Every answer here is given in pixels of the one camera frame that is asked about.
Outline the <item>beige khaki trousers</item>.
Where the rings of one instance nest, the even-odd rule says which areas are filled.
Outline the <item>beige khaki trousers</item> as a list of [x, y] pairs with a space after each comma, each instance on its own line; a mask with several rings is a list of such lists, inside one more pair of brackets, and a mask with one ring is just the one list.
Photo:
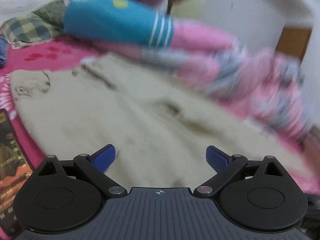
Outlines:
[[112, 55], [73, 70], [17, 70], [10, 89], [29, 135], [44, 154], [73, 159], [107, 144], [107, 175], [123, 187], [191, 187], [214, 171], [206, 148], [251, 160], [274, 155], [297, 179], [312, 180], [304, 158], [259, 134], [215, 103]]

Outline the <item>pink floral fleece bedsheet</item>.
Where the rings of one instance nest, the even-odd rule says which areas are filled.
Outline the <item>pink floral fleece bedsheet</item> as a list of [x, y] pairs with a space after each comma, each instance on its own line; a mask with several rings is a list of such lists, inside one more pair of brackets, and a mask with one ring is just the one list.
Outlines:
[[[33, 142], [16, 113], [14, 101], [9, 89], [10, 73], [18, 69], [48, 69], [51, 71], [69, 69], [76, 66], [84, 57], [100, 56], [100, 53], [97, 52], [97, 50], [87, 47], [84, 43], [79, 46], [76, 45], [78, 45], [77, 42], [74, 44], [73, 41], [68, 39], [58, 39], [57, 41], [38, 44], [18, 50], [8, 46], [7, 62], [4, 68], [1, 69], [1, 108], [7, 110], [9, 118], [17, 133], [18, 140], [33, 167], [38, 166], [40, 162], [43, 161], [44, 154], [36, 146], [35, 142]], [[244, 124], [257, 130], [264, 136], [274, 139], [278, 144], [289, 150], [291, 155], [299, 157], [299, 159], [302, 160], [303, 156], [301, 149], [293, 141], [272, 133], [265, 134], [263, 133], [265, 132], [264, 130], [249, 119], [244, 119]], [[290, 174], [304, 192], [319, 194], [319, 180], [315, 175], [302, 175], [302, 172], [294, 172], [292, 170], [289, 170], [289, 172], [291, 172]]]

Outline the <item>black smartphone lit screen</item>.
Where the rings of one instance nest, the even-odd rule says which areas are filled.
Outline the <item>black smartphone lit screen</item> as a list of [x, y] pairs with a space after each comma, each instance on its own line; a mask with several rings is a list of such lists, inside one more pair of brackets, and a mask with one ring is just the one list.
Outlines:
[[9, 115], [1, 109], [1, 229], [8, 236], [20, 231], [12, 207], [14, 198], [32, 174], [33, 167], [18, 142]]

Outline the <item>pink grey floral duvet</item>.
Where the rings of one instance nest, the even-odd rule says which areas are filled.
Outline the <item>pink grey floral duvet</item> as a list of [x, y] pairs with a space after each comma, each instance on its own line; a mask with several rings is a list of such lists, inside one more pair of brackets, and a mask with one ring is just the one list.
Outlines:
[[303, 98], [300, 62], [270, 49], [250, 54], [236, 38], [196, 22], [177, 22], [167, 48], [95, 41], [101, 50], [168, 73], [280, 134], [302, 140], [312, 122]]

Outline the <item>brown wooden door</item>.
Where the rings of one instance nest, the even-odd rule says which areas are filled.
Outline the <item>brown wooden door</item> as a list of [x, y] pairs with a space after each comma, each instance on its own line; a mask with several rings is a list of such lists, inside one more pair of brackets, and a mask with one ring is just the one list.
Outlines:
[[312, 28], [284, 27], [276, 51], [303, 61]]

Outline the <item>blue pink striped pillow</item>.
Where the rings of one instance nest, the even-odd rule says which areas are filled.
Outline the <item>blue pink striped pillow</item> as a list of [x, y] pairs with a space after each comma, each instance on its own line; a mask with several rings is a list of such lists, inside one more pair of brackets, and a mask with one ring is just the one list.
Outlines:
[[63, 24], [65, 34], [77, 38], [148, 48], [216, 51], [235, 46], [228, 33], [175, 20], [134, 0], [70, 0]]

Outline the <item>green plaid pillow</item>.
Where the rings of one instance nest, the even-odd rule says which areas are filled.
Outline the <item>green plaid pillow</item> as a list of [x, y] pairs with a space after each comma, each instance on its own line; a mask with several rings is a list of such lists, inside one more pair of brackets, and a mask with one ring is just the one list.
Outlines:
[[12, 49], [51, 41], [63, 35], [64, 0], [54, 0], [26, 16], [14, 17], [1, 25], [1, 36]]

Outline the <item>folded blue denim garment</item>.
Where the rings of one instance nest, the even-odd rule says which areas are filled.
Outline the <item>folded blue denim garment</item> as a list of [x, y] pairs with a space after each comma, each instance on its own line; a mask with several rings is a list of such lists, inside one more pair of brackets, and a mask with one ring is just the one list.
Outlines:
[[0, 67], [3, 68], [7, 62], [8, 44], [3, 36], [0, 37]]

